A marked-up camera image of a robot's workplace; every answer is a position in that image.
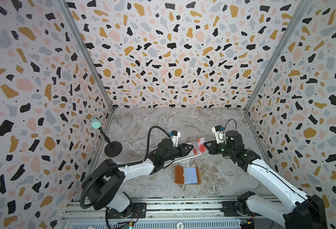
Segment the brown leather card holder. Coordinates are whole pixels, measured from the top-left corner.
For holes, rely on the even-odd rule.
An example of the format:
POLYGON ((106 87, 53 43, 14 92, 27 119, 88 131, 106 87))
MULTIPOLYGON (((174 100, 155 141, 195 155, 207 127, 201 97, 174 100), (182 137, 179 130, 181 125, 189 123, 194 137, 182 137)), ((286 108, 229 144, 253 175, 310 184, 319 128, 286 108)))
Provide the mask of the brown leather card holder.
POLYGON ((201 184, 199 168, 185 168, 182 166, 175 166, 175 183, 186 185, 201 184))

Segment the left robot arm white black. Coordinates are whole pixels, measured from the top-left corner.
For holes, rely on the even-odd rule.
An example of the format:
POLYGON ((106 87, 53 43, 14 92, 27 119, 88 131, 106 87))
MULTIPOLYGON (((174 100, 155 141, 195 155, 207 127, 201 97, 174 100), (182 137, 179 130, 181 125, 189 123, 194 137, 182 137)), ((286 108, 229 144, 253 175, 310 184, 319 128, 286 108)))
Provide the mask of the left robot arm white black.
POLYGON ((133 201, 125 193, 119 192, 123 182, 148 176, 168 167, 173 162, 194 151, 192 144, 176 144, 171 138, 163 139, 156 149, 148 152, 147 158, 129 163, 105 160, 82 184, 80 207, 95 210, 113 209, 124 218, 133 211, 133 201))

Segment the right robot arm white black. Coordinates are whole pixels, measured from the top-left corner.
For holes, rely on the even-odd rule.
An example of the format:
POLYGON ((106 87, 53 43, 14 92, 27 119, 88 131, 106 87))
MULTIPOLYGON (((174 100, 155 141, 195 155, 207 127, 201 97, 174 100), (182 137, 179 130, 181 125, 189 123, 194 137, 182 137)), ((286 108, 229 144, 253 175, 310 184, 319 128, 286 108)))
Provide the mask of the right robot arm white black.
POLYGON ((281 202, 265 200, 252 191, 238 196, 229 208, 242 216, 257 213, 285 229, 326 229, 328 227, 324 201, 317 195, 310 196, 296 188, 252 150, 246 149, 241 134, 236 130, 225 132, 219 125, 212 128, 215 140, 205 142, 211 155, 229 158, 243 171, 260 181, 281 202))

